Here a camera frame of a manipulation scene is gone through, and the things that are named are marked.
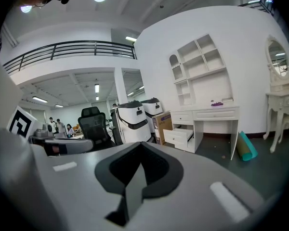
open drawer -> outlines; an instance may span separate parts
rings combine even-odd
[[[174,144],[174,147],[188,152],[195,152],[194,132],[189,129],[174,128],[173,130],[164,129],[165,142]]]

gray floor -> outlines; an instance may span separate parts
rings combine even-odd
[[[270,147],[273,139],[251,139],[258,156],[248,162],[242,161],[237,152],[230,161],[230,143],[227,139],[204,137],[196,154],[205,156],[235,173],[254,187],[264,199],[268,199],[282,190],[289,175],[289,135],[285,135],[272,154]]]

table leg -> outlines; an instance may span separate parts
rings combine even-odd
[[[268,106],[268,113],[266,114],[266,133],[263,136],[263,139],[267,139],[270,133],[270,128],[271,128],[271,113],[272,109],[270,106]]]
[[[273,141],[273,144],[270,148],[271,153],[273,153],[275,151],[276,144],[277,144],[278,138],[280,136],[281,128],[282,128],[281,126],[282,126],[282,122],[283,122],[283,117],[284,117],[284,112],[279,110],[277,113],[277,122],[276,122],[276,131],[275,131],[274,141]]]

white strip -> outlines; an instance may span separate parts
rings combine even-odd
[[[75,163],[75,162],[70,162],[70,163],[67,163],[67,164],[62,164],[62,165],[53,166],[53,169],[54,169],[56,172],[58,172],[58,171],[70,169],[70,168],[73,168],[73,167],[76,167],[76,166],[77,166],[77,163]]]
[[[213,183],[210,189],[234,222],[240,222],[250,215],[250,212],[221,182]]]

cardboard box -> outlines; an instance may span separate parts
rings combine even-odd
[[[166,142],[163,129],[172,130],[170,112],[164,112],[159,115],[155,115],[152,117],[152,120],[155,130],[156,143],[164,145]]]

